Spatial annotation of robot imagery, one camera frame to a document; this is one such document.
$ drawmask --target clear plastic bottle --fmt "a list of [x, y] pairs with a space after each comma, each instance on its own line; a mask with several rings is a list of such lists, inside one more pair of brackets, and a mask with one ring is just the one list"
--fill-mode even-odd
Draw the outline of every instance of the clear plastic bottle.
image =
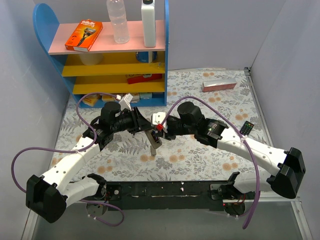
[[114, 41], [125, 44], [129, 41], [129, 31], [124, 0], [106, 0], [109, 18], [113, 27]]

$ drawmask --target wall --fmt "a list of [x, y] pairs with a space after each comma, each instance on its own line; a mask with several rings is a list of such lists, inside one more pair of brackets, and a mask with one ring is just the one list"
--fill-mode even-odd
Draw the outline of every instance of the wall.
[[[250, 67], [286, 0], [171, 0], [169, 69]], [[109, 21], [106, 0], [34, 0], [62, 23]], [[141, 20], [141, 0], [124, 0], [127, 19]], [[163, 19], [164, 0], [156, 0]]]
[[[32, 0], [0, 1], [0, 239], [20, 239], [29, 209], [11, 178], [11, 161], [26, 147], [53, 148], [68, 97], [65, 86], [38, 44]], [[45, 172], [52, 154], [32, 151], [16, 163], [25, 188], [32, 175]]]
[[287, 0], [251, 69], [274, 145], [302, 151], [299, 194], [314, 239], [320, 239], [319, 9], [318, 0]]

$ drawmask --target black remote control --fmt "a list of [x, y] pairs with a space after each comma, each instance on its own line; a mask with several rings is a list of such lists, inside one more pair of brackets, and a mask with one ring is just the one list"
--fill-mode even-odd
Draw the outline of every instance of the black remote control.
[[249, 134], [253, 128], [254, 128], [253, 123], [251, 123], [249, 121], [245, 121], [245, 123], [241, 127], [240, 133], [244, 136], [249, 136]]

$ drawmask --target floral tablecloth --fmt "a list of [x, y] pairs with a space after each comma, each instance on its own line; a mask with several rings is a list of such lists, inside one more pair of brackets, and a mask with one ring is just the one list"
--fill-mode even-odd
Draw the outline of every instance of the floral tablecloth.
[[[234, 89], [202, 92], [203, 80], [235, 78]], [[166, 107], [140, 107], [140, 112], [150, 118], [152, 113], [167, 112], [181, 97], [195, 96], [208, 102], [221, 112], [238, 129], [246, 120], [255, 124], [250, 138], [266, 143], [263, 125], [253, 101], [245, 73], [242, 70], [170, 71], [168, 73]], [[207, 118], [218, 118], [201, 103], [191, 100], [201, 108]], [[76, 103], [71, 98], [57, 139], [56, 148], [70, 150], [87, 129], [79, 120]], [[80, 109], [80, 114], [90, 122], [100, 115], [100, 108]], [[172, 112], [178, 117], [177, 110]], [[65, 155], [55, 153], [51, 167]], [[232, 153], [204, 146], [193, 135], [177, 136], [176, 140], [162, 140], [157, 155], [151, 156], [150, 143], [143, 132], [134, 137], [126, 132], [114, 134], [107, 147], [80, 170], [73, 178], [96, 173], [107, 181], [187, 181], [226, 180], [232, 172], [253, 172], [253, 164]]]

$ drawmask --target pink shelf board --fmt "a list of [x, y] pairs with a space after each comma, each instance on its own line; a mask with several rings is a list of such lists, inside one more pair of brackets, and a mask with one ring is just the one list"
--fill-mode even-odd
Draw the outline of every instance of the pink shelf board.
[[[77, 25], [78, 23], [64, 23], [59, 25], [48, 52], [49, 55], [83, 54], [81, 51], [70, 51], [65, 47], [66, 41], [76, 29]], [[114, 40], [114, 31], [111, 23], [103, 22], [103, 29], [92, 45], [89, 53], [165, 51], [165, 23], [163, 20], [155, 21], [155, 47], [145, 47], [142, 21], [128, 21], [128, 29], [130, 40], [125, 44], [118, 44]]]

